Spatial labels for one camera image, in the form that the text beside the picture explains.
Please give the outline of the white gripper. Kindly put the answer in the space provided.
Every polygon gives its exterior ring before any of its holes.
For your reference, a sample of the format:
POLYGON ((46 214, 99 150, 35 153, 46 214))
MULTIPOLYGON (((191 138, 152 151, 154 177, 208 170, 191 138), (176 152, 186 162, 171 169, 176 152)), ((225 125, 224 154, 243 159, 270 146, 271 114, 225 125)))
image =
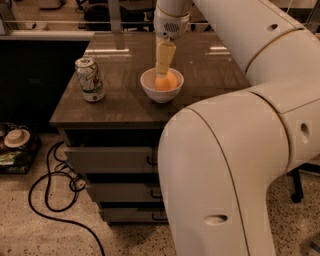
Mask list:
POLYGON ((186 31, 190 14, 172 16, 156 9, 154 29, 159 40, 156 45, 156 76, 165 77, 176 52, 176 45, 170 40, 177 40, 186 31))

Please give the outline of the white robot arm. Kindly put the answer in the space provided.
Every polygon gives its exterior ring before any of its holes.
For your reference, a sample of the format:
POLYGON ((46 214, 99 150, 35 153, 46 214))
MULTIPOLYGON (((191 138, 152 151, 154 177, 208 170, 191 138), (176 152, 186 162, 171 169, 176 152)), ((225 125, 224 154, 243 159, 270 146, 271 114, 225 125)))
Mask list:
POLYGON ((276 256, 266 194, 319 153, 315 35, 269 0, 157 0, 155 28, 195 4, 249 86, 165 126, 158 171, 178 256, 276 256))

